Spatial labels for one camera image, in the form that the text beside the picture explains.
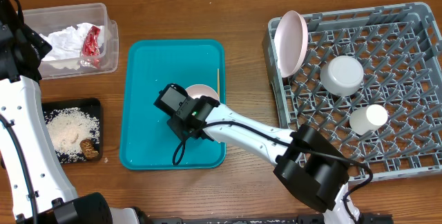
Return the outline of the pink bowl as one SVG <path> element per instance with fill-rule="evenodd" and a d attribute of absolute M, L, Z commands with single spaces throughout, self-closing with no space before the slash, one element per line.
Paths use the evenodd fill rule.
<path fill-rule="evenodd" d="M 210 86 L 207 86 L 205 84 L 194 84 L 192 86 L 189 86 L 186 88 L 186 92 L 193 99 L 207 96 L 217 101 L 220 100 L 219 95 Z"/>

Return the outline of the white napkin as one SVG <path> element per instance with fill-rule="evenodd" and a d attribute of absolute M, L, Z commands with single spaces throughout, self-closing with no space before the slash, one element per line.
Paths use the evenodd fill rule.
<path fill-rule="evenodd" d="M 42 59 L 51 66 L 58 69 L 78 70 L 82 66 L 81 50 L 84 40 L 90 28 L 96 26 L 90 23 L 77 24 L 76 27 L 70 26 L 63 30 L 50 33 L 48 36 L 40 34 L 46 42 L 52 46 L 52 50 Z M 104 26 L 96 26 L 100 29 L 98 44 L 100 54 L 103 52 L 104 45 Z"/>

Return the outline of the wooden chopstick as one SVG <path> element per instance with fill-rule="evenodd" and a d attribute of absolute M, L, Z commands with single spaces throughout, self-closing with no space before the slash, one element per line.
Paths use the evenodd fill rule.
<path fill-rule="evenodd" d="M 220 69 L 217 69 L 217 94 L 218 98 L 220 98 Z"/>

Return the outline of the red snack wrapper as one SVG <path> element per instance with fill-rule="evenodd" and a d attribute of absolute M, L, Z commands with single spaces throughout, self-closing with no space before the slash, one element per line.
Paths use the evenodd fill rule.
<path fill-rule="evenodd" d="M 92 26 L 88 31 L 81 50 L 82 66 L 100 68 L 100 60 L 99 58 L 95 58 L 95 56 L 100 56 L 98 44 L 99 34 L 100 29 L 96 26 Z"/>

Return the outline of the rice leftovers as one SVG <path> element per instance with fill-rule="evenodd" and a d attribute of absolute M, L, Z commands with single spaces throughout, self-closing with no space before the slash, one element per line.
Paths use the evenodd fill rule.
<path fill-rule="evenodd" d="M 87 161 L 79 145 L 85 139 L 99 152 L 100 122 L 95 116 L 73 107 L 45 112 L 44 119 L 61 164 Z"/>

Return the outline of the brown food piece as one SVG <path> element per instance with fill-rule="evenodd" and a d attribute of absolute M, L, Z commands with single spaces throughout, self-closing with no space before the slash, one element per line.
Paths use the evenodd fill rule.
<path fill-rule="evenodd" d="M 98 157 L 99 152 L 94 148 L 92 140 L 82 140 L 79 145 L 87 160 L 93 160 Z"/>

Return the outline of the pink plate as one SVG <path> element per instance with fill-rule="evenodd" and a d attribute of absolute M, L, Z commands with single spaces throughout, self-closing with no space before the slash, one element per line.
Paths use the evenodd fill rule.
<path fill-rule="evenodd" d="M 276 28 L 274 44 L 281 76 L 294 75 L 307 53 L 308 29 L 305 19 L 294 10 L 285 13 Z"/>

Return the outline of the grey bowl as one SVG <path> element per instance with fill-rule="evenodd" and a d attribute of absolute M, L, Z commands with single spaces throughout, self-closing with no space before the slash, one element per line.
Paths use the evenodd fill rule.
<path fill-rule="evenodd" d="M 363 76 L 361 63 L 344 55 L 333 58 L 320 71 L 320 81 L 325 90 L 337 96 L 350 96 L 357 92 Z"/>

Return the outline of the cream paper cup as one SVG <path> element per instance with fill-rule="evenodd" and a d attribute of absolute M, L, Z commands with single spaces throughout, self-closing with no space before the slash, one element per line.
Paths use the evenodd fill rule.
<path fill-rule="evenodd" d="M 349 125 L 352 131 L 361 136 L 368 131 L 376 131 L 387 120 L 387 110 L 379 104 L 371 104 L 353 111 L 349 118 Z"/>

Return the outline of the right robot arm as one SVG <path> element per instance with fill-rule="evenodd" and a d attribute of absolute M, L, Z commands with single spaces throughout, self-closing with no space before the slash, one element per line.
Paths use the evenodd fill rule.
<path fill-rule="evenodd" d="M 155 105 L 169 115 L 167 124 L 182 142 L 189 138 L 224 142 L 270 163 L 291 195 L 322 213 L 325 223 L 363 222 L 349 197 L 353 190 L 348 169 L 365 165 L 344 157 L 309 125 L 296 131 L 270 127 L 207 96 L 161 97 Z"/>

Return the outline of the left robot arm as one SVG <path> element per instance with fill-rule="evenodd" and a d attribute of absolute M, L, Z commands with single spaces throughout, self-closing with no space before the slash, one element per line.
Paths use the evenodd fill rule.
<path fill-rule="evenodd" d="M 1 159 L 17 223 L 149 223 L 137 207 L 109 207 L 98 192 L 78 196 L 44 120 L 38 70 L 51 50 L 24 22 L 19 0 L 1 0 Z"/>

